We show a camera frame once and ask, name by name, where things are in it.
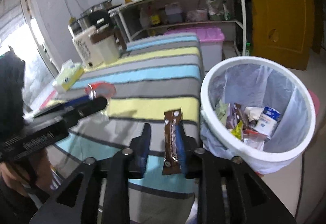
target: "brown lid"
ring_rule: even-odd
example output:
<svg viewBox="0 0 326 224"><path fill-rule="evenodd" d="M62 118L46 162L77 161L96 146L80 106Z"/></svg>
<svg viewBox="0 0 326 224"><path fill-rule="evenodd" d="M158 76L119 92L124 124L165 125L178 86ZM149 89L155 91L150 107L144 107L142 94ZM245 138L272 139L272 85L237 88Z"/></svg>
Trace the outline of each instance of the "brown lid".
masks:
<svg viewBox="0 0 326 224"><path fill-rule="evenodd" d="M95 30L91 34L89 34L89 38L93 44L98 43L102 41L103 39L106 39L113 35L114 28L111 28L109 24L106 24L99 29Z"/></svg>

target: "striped tablecloth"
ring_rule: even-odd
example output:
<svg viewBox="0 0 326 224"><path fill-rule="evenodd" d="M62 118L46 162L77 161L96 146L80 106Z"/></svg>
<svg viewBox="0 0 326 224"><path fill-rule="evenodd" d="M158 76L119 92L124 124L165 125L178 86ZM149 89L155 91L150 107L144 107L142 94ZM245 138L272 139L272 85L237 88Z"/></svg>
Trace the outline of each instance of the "striped tablecloth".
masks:
<svg viewBox="0 0 326 224"><path fill-rule="evenodd" d="M203 67L199 41L193 34L159 36L132 42L115 63L85 72L58 100L84 95L90 83L115 85L109 119L95 114L72 128L74 133L48 149L51 163L67 177L87 157L113 156L140 136L144 123L152 128L145 176L129 180L132 223L185 223L194 202L194 180L162 176L164 112L181 108L185 131L199 140L199 95Z"/></svg>

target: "storage bin with pink lid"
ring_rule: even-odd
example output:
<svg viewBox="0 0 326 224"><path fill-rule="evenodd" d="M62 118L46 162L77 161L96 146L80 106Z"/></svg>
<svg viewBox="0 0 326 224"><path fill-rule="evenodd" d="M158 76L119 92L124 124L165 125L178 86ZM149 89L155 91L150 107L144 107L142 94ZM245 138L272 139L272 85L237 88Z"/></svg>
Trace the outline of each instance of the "storage bin with pink lid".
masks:
<svg viewBox="0 0 326 224"><path fill-rule="evenodd" d="M194 27L169 30L164 35L174 33L196 33L202 48L205 71L209 71L222 60L224 34L218 27Z"/></svg>

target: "pink lid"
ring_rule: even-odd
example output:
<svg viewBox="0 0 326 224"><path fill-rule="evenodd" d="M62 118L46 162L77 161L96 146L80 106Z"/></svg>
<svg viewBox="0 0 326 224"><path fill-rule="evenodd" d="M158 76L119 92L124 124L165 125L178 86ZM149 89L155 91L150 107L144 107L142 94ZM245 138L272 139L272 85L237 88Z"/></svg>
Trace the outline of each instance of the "pink lid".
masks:
<svg viewBox="0 0 326 224"><path fill-rule="evenodd" d="M199 38L199 41L204 42L223 42L224 34L218 27L196 27L196 28L179 28L169 30L164 35L170 35L175 33L195 33Z"/></svg>

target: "yellow stripe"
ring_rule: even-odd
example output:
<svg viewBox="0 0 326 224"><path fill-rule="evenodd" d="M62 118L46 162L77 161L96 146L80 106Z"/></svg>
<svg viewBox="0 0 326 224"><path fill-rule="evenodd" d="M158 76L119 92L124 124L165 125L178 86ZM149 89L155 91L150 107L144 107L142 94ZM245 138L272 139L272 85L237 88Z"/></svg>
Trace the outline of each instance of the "yellow stripe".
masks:
<svg viewBox="0 0 326 224"><path fill-rule="evenodd" d="M192 97L111 99L107 110L110 117L164 120L164 112L178 108L183 120L199 123L199 101Z"/></svg>
<svg viewBox="0 0 326 224"><path fill-rule="evenodd" d="M113 67L116 65L121 65L128 62L134 62L144 59L153 59L159 57L167 57L167 56L179 56L179 55L197 55L199 56L199 49L197 47L185 47L185 48L174 48L174 49L166 49L166 50L157 50L152 52L146 52L144 54L139 55L131 55L128 57L123 57L118 59L116 62L111 64L102 64L95 69L85 69L85 72L92 72L106 67Z"/></svg>

